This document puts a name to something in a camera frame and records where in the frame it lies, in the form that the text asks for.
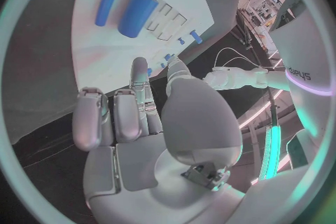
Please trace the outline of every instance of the blue plastic part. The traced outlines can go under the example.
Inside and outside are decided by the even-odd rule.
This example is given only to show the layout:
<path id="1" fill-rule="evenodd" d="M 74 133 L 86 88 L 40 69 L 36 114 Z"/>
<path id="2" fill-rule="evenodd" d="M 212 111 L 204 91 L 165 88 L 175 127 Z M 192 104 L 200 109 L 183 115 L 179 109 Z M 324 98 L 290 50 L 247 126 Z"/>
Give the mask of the blue plastic part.
<path id="1" fill-rule="evenodd" d="M 180 41 L 181 45 L 183 45 L 185 43 L 182 38 L 179 38 L 179 41 Z"/>
<path id="2" fill-rule="evenodd" d="M 170 54 L 167 54 L 166 56 L 165 56 L 165 60 L 169 60 L 170 59 Z"/>
<path id="3" fill-rule="evenodd" d="M 196 40 L 197 44 L 200 44 L 200 43 L 203 42 L 202 38 L 200 38 L 200 36 L 198 34 L 196 34 L 195 30 L 191 31 L 190 34 Z"/>
<path id="4" fill-rule="evenodd" d="M 101 0 L 98 8 L 96 22 L 97 26 L 104 26 L 108 20 L 109 12 L 114 0 Z"/>
<path id="5" fill-rule="evenodd" d="M 136 38 L 157 5 L 156 0 L 130 0 L 118 25 L 119 32 L 129 38 Z"/>

